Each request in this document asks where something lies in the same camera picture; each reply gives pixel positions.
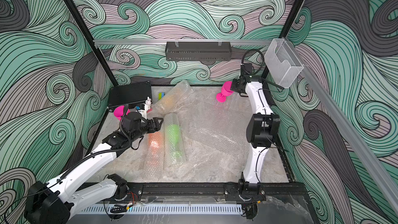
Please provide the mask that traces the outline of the pink wine glass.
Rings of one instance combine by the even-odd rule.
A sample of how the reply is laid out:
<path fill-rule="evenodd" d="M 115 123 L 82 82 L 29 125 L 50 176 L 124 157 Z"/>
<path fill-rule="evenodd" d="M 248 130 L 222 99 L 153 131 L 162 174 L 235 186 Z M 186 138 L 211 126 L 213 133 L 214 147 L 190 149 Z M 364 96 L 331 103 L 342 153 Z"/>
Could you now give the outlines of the pink wine glass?
<path fill-rule="evenodd" d="M 216 95 L 216 99 L 218 102 L 225 102 L 227 97 L 233 94 L 231 90 L 232 82 L 228 81 L 223 84 L 221 87 L 221 92 Z"/>
<path fill-rule="evenodd" d="M 122 117 L 126 114 L 130 113 L 130 110 L 128 109 L 127 106 L 118 106 L 114 110 L 114 116 L 120 121 Z"/>

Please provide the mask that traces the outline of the bubble green glass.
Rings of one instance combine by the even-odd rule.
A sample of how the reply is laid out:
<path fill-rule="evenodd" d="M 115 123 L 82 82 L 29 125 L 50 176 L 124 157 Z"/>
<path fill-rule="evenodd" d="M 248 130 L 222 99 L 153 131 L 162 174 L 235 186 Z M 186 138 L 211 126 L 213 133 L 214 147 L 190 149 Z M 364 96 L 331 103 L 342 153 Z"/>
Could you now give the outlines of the bubble green glass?
<path fill-rule="evenodd" d="M 164 116 L 165 167 L 181 166 L 186 162 L 181 126 L 176 113 Z"/>

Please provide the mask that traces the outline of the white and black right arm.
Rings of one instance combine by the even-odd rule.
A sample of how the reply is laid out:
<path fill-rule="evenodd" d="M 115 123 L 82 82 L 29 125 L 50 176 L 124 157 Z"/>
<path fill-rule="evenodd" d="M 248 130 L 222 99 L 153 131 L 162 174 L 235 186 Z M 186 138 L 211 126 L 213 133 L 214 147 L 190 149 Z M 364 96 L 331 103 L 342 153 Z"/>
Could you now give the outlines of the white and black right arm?
<path fill-rule="evenodd" d="M 232 80 L 231 90 L 248 96 L 252 117 L 246 129 L 249 154 L 239 180 L 240 192 L 261 191 L 261 171 L 265 155 L 271 148 L 280 125 L 280 117 L 273 113 L 261 82 L 241 76 Z"/>

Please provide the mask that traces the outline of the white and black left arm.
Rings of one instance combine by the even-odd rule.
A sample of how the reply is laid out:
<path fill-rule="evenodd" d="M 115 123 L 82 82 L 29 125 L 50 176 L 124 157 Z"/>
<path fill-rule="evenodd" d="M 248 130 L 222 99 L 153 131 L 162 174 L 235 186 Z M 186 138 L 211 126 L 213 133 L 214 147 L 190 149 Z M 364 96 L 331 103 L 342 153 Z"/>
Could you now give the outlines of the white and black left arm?
<path fill-rule="evenodd" d="M 145 119 L 140 113 L 124 116 L 119 129 L 97 146 L 89 155 L 46 183 L 33 184 L 27 195 L 24 218 L 31 224 L 65 224 L 85 208 L 106 199 L 123 201 L 129 195 L 125 179 L 117 174 L 80 189 L 97 171 L 114 161 L 134 141 L 141 142 L 146 134 L 161 130 L 163 118 Z"/>

